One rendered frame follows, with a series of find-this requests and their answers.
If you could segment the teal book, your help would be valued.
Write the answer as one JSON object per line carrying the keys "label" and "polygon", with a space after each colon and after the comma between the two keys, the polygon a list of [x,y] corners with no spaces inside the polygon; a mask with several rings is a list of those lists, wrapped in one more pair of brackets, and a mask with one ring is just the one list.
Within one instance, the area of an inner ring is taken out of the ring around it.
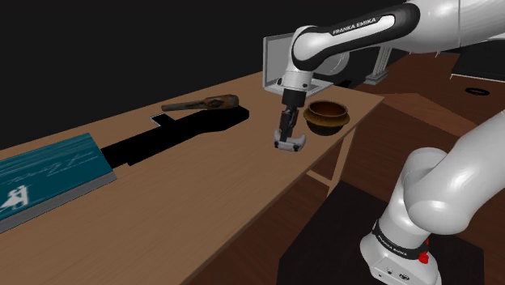
{"label": "teal book", "polygon": [[0,160],[0,234],[116,179],[89,134]]}

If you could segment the grey open laptop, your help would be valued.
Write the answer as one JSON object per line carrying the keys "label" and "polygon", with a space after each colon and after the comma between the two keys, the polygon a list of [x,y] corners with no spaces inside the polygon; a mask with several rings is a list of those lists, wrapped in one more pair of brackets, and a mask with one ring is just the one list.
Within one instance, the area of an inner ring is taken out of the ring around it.
{"label": "grey open laptop", "polygon": [[[292,33],[266,36],[263,39],[263,79],[262,86],[266,91],[270,91],[280,96],[283,93],[282,86],[278,80],[285,74],[288,63],[288,50],[290,47]],[[324,61],[316,70],[317,74],[332,75],[342,71],[348,62],[348,55],[338,54]]]}

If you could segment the wooden table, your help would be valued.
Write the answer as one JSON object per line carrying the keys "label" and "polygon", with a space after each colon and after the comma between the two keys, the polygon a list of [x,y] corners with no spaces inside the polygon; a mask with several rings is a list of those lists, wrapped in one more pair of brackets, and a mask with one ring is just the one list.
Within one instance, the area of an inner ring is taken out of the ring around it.
{"label": "wooden table", "polygon": [[329,87],[318,98],[344,104],[350,122],[282,151],[273,139],[281,98],[261,79],[186,95],[235,94],[246,121],[120,166],[114,182],[0,234],[0,285],[186,285],[334,147],[343,165],[357,126],[381,102]]}

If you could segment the rusty wooden-handled tool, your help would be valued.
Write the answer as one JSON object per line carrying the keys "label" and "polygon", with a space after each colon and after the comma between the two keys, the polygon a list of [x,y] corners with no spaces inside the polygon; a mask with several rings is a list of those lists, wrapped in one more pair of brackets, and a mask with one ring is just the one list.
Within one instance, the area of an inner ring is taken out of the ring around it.
{"label": "rusty wooden-handled tool", "polygon": [[226,94],[221,96],[211,96],[204,100],[194,100],[190,102],[163,104],[161,109],[163,112],[189,110],[189,109],[205,109],[219,110],[235,108],[240,104],[240,99],[236,95]]}

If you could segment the grey ribbed post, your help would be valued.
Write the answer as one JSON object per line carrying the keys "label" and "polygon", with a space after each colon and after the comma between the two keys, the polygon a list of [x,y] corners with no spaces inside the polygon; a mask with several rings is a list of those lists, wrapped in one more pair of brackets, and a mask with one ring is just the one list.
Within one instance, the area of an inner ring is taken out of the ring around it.
{"label": "grey ribbed post", "polygon": [[386,69],[392,49],[389,47],[381,47],[373,71],[365,78],[364,83],[368,85],[377,85],[384,80],[388,75]]}

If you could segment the brown wooden bowl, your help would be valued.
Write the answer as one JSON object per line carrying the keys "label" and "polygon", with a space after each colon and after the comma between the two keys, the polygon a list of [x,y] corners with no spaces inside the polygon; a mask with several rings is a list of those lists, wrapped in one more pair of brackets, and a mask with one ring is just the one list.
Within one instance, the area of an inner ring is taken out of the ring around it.
{"label": "brown wooden bowl", "polygon": [[308,128],[314,134],[331,136],[350,121],[348,108],[338,102],[317,100],[303,111]]}

